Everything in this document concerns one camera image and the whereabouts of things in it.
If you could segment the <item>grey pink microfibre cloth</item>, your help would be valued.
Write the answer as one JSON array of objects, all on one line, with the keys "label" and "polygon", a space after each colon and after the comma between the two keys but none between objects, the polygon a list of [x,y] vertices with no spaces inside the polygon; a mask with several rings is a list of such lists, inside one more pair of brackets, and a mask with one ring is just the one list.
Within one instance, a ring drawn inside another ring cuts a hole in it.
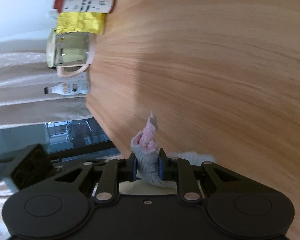
[{"label": "grey pink microfibre cloth", "polygon": [[[158,129],[157,117],[151,113],[146,126],[131,139],[131,150],[138,161],[138,178],[157,187],[173,188],[175,182],[162,181],[159,178],[159,152],[160,148],[155,140]],[[189,161],[191,165],[200,166],[204,161],[215,162],[216,159],[209,154],[196,152],[169,153],[169,158],[181,158]]]}]

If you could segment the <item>white label drink bottle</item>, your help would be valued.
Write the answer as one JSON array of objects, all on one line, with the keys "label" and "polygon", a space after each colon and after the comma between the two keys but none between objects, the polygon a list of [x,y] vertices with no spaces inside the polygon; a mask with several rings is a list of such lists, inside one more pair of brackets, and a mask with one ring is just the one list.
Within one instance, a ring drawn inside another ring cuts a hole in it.
[{"label": "white label drink bottle", "polygon": [[44,94],[77,95],[87,94],[90,91],[88,81],[64,82],[53,87],[45,87]]}]

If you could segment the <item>yellow crumpled foil bag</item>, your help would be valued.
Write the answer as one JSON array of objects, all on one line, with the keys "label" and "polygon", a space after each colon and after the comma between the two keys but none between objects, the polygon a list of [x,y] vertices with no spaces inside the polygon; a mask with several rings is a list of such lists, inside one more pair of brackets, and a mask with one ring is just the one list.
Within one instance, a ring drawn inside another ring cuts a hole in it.
[{"label": "yellow crumpled foil bag", "polygon": [[99,12],[62,12],[57,18],[56,34],[75,32],[103,34],[106,16]]}]

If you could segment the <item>clear plastic water bottle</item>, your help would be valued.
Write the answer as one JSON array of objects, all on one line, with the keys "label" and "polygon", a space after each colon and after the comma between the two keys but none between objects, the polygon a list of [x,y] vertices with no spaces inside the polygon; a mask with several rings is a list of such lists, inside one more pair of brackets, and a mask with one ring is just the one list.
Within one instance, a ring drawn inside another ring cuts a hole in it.
[{"label": "clear plastic water bottle", "polygon": [[58,17],[58,11],[57,10],[51,10],[51,11],[49,11],[49,17],[57,19],[57,17]]}]

